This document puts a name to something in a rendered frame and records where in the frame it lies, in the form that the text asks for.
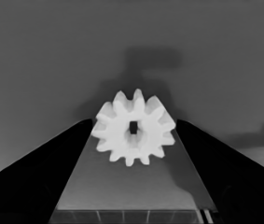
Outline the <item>small white toothed gear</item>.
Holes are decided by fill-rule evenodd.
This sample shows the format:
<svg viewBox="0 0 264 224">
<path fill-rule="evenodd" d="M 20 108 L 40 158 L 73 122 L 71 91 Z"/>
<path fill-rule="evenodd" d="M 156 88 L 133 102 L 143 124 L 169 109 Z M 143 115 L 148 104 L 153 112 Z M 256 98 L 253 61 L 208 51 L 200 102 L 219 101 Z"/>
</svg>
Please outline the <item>small white toothed gear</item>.
<svg viewBox="0 0 264 224">
<path fill-rule="evenodd" d="M 91 135 L 99 140 L 98 152 L 110 151 L 111 162 L 124 159 L 127 167 L 136 160 L 150 164 L 150 157 L 164 158 L 164 146 L 173 146 L 176 122 L 157 96 L 147 101 L 140 89 L 129 100 L 119 91 L 96 115 Z"/>
</svg>

